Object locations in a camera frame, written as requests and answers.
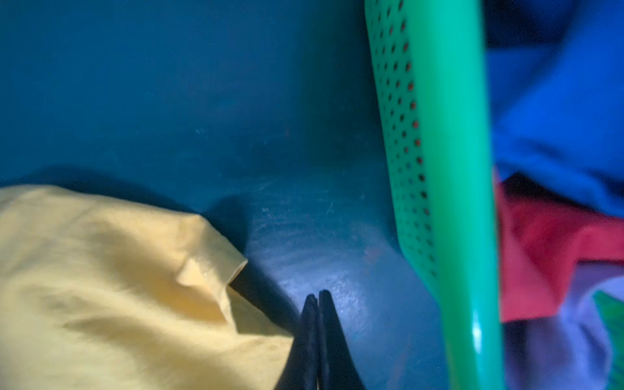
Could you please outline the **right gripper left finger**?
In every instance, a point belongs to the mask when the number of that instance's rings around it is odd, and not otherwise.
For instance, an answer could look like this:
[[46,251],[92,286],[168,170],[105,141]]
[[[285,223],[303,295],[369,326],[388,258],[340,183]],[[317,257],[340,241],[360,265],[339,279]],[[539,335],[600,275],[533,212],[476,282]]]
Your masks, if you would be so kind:
[[289,357],[275,390],[315,390],[319,371],[319,307],[317,298],[306,297]]

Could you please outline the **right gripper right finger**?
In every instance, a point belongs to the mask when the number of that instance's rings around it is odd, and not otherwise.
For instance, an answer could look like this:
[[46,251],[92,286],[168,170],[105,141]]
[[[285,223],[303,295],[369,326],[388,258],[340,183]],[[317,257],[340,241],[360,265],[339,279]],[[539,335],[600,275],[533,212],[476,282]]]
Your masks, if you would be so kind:
[[354,365],[332,295],[322,290],[319,308],[319,388],[325,390],[364,390]]

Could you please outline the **yellow printed t-shirt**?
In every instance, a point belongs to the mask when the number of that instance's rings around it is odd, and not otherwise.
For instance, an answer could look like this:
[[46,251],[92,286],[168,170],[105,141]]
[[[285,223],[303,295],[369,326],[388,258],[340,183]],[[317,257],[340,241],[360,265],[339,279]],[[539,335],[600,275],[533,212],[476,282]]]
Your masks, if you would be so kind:
[[274,388],[293,339],[232,288],[246,264],[198,214],[3,188],[2,388]]

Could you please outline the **green plastic laundry basket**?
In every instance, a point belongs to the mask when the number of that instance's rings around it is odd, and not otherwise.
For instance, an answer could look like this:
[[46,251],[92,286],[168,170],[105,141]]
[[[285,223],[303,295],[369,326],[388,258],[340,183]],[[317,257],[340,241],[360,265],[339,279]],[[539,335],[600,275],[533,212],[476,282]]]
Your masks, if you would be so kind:
[[367,1],[397,238],[440,309],[453,389],[505,386],[482,6]]

